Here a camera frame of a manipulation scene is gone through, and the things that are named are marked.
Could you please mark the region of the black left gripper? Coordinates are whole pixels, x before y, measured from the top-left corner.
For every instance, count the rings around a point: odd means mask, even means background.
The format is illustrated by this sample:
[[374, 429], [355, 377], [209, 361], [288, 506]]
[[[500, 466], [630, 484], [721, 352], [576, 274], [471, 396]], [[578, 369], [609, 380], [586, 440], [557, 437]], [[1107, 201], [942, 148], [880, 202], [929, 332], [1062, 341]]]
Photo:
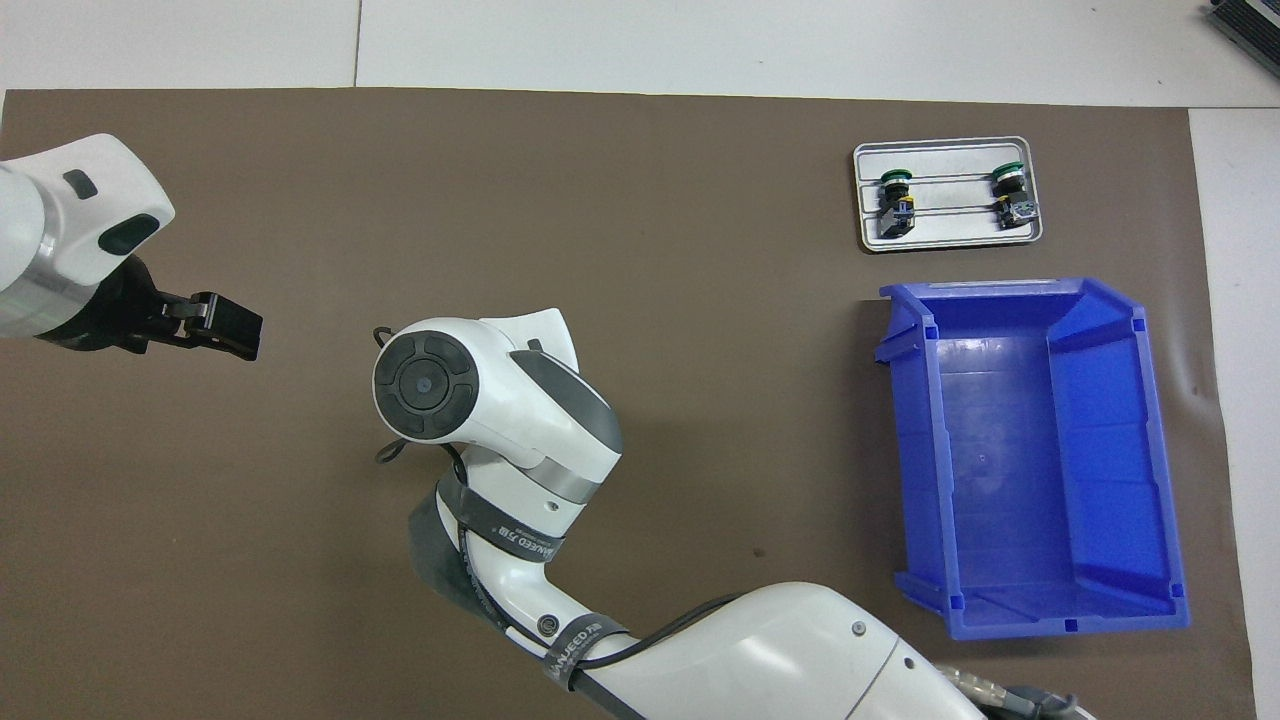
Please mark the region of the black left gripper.
[[264, 319], [257, 313], [215, 292], [196, 293], [189, 299], [195, 309], [188, 318], [191, 338], [184, 338], [179, 336], [182, 320], [165, 314], [179, 300], [157, 290], [145, 261], [131, 256], [99, 283], [73, 318], [37, 338], [79, 352], [118, 347], [131, 354], [146, 354], [152, 342], [195, 348], [197, 341], [250, 363], [259, 357]]

